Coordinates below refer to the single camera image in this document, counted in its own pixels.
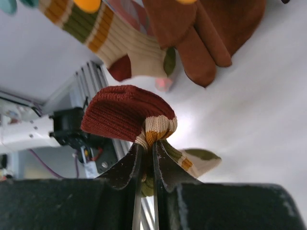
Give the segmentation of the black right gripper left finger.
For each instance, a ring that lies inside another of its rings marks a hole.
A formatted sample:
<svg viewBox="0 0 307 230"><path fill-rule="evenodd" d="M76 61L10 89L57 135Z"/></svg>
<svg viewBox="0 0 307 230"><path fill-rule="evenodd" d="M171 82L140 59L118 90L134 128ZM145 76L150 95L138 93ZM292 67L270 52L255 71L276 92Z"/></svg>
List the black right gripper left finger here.
<svg viewBox="0 0 307 230"><path fill-rule="evenodd" d="M3 230L138 230L142 147L95 179L8 179L0 184Z"/></svg>

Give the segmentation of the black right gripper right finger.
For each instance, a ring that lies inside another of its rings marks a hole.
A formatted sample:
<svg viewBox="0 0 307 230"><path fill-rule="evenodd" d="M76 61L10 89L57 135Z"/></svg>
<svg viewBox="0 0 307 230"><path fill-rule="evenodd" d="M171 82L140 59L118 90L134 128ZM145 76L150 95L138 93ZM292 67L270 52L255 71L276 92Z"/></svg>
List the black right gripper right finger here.
<svg viewBox="0 0 307 230"><path fill-rule="evenodd" d="M276 184L202 183L153 146L158 230L304 230L289 193Z"/></svg>

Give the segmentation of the tan brown sock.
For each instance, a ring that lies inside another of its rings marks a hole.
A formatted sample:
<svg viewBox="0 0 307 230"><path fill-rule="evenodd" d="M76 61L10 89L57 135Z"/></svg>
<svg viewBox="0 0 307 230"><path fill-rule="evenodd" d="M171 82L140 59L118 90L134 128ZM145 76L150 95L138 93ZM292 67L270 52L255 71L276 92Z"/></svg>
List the tan brown sock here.
<svg viewBox="0 0 307 230"><path fill-rule="evenodd" d="M155 38L134 29L104 3L97 12L86 13L71 0L41 0L39 10L95 53L117 81L140 75L167 78L174 71L173 48L161 49Z"/></svg>

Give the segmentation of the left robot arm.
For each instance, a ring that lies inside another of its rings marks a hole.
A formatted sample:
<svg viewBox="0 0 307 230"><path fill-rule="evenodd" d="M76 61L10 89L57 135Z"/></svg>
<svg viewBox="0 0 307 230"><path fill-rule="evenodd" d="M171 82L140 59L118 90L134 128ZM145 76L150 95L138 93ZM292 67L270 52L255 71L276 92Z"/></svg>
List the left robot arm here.
<svg viewBox="0 0 307 230"><path fill-rule="evenodd" d="M10 153L43 147L70 146L80 150L88 135L81 130L84 107L53 112L34 120L0 127L0 152Z"/></svg>

